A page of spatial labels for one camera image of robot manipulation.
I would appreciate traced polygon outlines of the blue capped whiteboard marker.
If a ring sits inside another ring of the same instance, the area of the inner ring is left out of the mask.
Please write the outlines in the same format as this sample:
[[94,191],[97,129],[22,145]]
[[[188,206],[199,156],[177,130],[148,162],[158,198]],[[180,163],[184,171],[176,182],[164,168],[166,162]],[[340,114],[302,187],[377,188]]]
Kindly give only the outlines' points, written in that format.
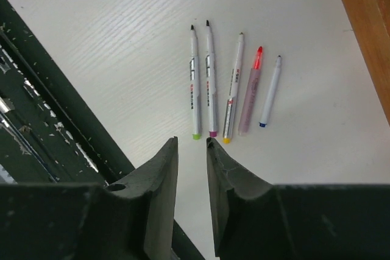
[[268,124],[268,120],[271,114],[272,110],[272,105],[274,102],[277,86],[278,86],[278,81],[280,78],[280,73],[282,69],[282,56],[279,55],[275,61],[275,67],[274,67],[274,72],[272,75],[272,79],[269,85],[268,93],[266,95],[266,99],[263,105],[263,111],[261,113],[261,118],[259,121],[259,126],[261,128],[265,128]]

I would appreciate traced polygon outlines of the magenta capped marker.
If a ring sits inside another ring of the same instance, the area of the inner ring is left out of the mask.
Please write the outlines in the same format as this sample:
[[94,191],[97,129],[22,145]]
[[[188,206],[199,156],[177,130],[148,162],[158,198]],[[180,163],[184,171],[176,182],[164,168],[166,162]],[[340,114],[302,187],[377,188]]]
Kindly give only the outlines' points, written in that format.
[[218,135],[218,105],[215,73],[215,50],[213,33],[210,21],[206,20],[207,30],[207,53],[205,58],[206,78],[207,78],[207,107],[208,107],[208,132],[210,137]]

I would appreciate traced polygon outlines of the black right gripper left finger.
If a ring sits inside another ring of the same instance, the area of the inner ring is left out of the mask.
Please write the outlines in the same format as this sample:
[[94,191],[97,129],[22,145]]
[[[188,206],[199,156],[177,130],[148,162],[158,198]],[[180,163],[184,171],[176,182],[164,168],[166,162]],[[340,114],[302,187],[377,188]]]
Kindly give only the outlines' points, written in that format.
[[179,166],[178,138],[105,189],[131,204],[121,228],[134,259],[170,259]]

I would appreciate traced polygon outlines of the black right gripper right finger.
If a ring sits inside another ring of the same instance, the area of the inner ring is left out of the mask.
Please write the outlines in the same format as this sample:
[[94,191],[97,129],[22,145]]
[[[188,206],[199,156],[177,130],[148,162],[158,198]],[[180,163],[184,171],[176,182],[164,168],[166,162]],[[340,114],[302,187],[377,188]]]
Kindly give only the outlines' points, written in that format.
[[214,251],[219,259],[291,259],[273,185],[207,139],[207,175]]

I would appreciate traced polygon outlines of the pink highlighter pen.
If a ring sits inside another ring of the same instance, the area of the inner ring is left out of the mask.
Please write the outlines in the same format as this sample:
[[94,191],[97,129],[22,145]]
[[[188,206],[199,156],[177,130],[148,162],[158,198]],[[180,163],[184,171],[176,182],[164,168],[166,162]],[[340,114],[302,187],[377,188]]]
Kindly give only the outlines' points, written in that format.
[[257,50],[254,63],[250,70],[250,75],[247,83],[246,94],[244,97],[243,109],[238,126],[238,134],[245,136],[249,131],[250,121],[257,95],[258,83],[260,80],[260,71],[262,66],[263,47],[260,46]]

